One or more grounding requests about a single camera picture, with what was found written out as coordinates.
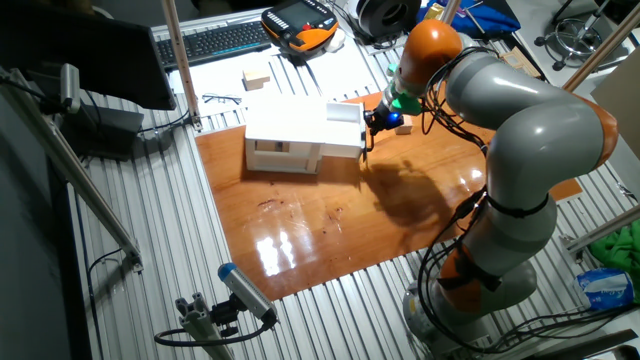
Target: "glossy wooden surface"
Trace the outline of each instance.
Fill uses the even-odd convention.
[[[379,99],[349,102],[373,108]],[[196,138],[231,257],[270,299],[424,248],[483,186],[475,145],[440,126],[424,136],[413,122],[411,135],[376,136],[367,164],[325,157],[318,175],[245,170],[244,126]],[[552,194],[580,191],[572,180]]]

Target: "small wooden block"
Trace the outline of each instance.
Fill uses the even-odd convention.
[[[264,83],[271,80],[271,76],[267,70],[251,69],[242,71],[242,82],[247,91],[262,89]]]
[[[404,124],[395,128],[396,135],[409,135],[411,134],[411,130],[413,130],[413,121],[410,117],[404,117]]]
[[[522,69],[527,75],[531,77],[534,77],[534,78],[541,77],[540,73],[538,72],[538,70],[536,70],[535,66],[533,66],[531,62],[529,62],[527,57],[524,56],[522,51],[520,51],[520,49],[518,49],[517,47],[513,48],[513,50],[511,50],[506,54],[500,55],[500,58],[504,60],[504,62],[506,62],[507,64],[511,65],[513,68]]]

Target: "orange device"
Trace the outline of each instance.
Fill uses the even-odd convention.
[[[311,56],[329,44],[338,19],[314,0],[291,0],[263,12],[262,26],[285,52]]]

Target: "white paper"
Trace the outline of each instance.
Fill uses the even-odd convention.
[[[279,94],[280,91],[269,67],[269,59],[270,55],[268,53],[257,52],[190,67],[193,88],[198,97],[200,116],[214,115],[246,107],[247,100],[252,97]],[[242,72],[260,68],[271,74],[270,81],[264,83],[262,89],[246,91],[242,81]],[[179,71],[173,71],[169,75],[169,83],[175,93],[184,93]],[[222,102],[212,99],[205,103],[203,99],[205,94],[238,97],[242,99],[242,102],[237,105],[231,100]]]
[[[360,59],[362,55],[353,41],[345,41],[336,53],[325,53],[307,61],[326,98],[343,99],[344,94],[363,86],[372,85],[373,79],[366,66],[353,66],[345,59]]]

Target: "cable bundle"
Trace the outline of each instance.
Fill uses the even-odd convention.
[[[449,61],[446,65],[440,68],[431,77],[431,79],[427,83],[426,95],[424,98],[422,98],[422,106],[423,106],[422,132],[425,135],[429,134],[429,132],[433,127],[434,122],[438,122],[438,124],[442,125],[445,129],[447,129],[452,134],[460,137],[463,140],[476,144],[480,148],[482,153],[486,156],[487,146],[484,143],[484,141],[476,134],[473,134],[467,131],[466,129],[464,129],[462,126],[460,126],[464,122],[464,120],[456,122],[454,120],[454,117],[456,117],[457,115],[449,114],[443,108],[443,105],[445,104],[446,99],[440,100],[440,90],[442,88],[442,84],[449,77],[449,74],[455,68],[455,66],[458,65],[467,56],[474,53],[480,53],[480,52],[493,53],[497,55],[497,53],[494,50],[486,49],[483,47],[466,48],[453,60]],[[433,117],[428,127],[426,127],[426,124],[425,124],[424,114],[426,112],[429,112]],[[455,342],[456,344],[460,345],[461,347],[467,350],[471,350],[471,351],[483,353],[483,354],[500,354],[500,353],[505,353],[507,351],[510,351],[513,348],[521,345],[525,341],[528,341],[529,339],[532,339],[534,337],[548,338],[548,339],[572,339],[572,338],[577,338],[577,337],[591,334],[601,329],[603,326],[605,326],[609,322],[611,322],[615,317],[621,315],[622,313],[630,309],[630,307],[623,307],[623,308],[617,308],[617,309],[611,309],[611,310],[599,311],[599,312],[591,312],[589,310],[579,310],[579,311],[574,311],[574,312],[564,313],[564,314],[538,316],[538,317],[529,319],[519,324],[518,326],[514,327],[513,329],[509,330],[504,335],[502,335],[497,341],[495,341],[492,345],[486,348],[477,347],[462,340],[458,335],[456,335],[449,328],[447,328],[447,326],[444,325],[443,322],[440,320],[438,315],[433,311],[433,303],[432,303],[431,296],[429,294],[430,289],[429,289],[429,286],[426,285],[426,282],[424,280],[425,280],[425,275],[427,279],[430,277],[433,269],[442,259],[444,259],[447,255],[449,255],[453,249],[462,245],[462,242],[464,240],[465,235],[467,234],[468,229],[471,229],[472,226],[475,224],[475,222],[477,221],[478,215],[480,214],[481,211],[483,211],[483,208],[486,202],[487,202],[486,187],[476,192],[475,194],[473,194],[467,200],[463,201],[456,208],[456,211],[453,217],[447,223],[445,228],[442,229],[442,231],[436,236],[432,245],[427,249],[427,252],[422,259],[422,263],[420,265],[420,270],[418,273],[418,297],[420,298],[420,304],[425,314],[429,318],[429,321],[442,334],[444,334],[445,336],[450,338],[453,342]],[[433,256],[431,256],[431,254],[433,253],[433,246],[434,246],[433,244],[435,244],[435,242],[445,233],[447,229],[449,229],[454,224],[457,224],[458,220],[461,220],[466,216],[468,216],[469,214],[471,214],[471,212],[474,211],[474,209],[475,209],[475,213],[473,214],[473,217],[467,229],[462,229],[460,227],[460,229],[463,231],[463,234],[459,236],[456,240],[454,240],[452,244],[446,246],[444,249],[434,253]],[[535,329],[521,330],[523,327],[531,325],[537,321],[547,320],[547,319],[549,320],[552,319],[556,322],[549,325],[542,325]],[[551,330],[565,328],[573,325],[588,324],[588,323],[601,321],[601,320],[606,320],[606,321],[598,325],[596,328],[583,332],[578,335],[556,336],[556,335],[545,334]]]

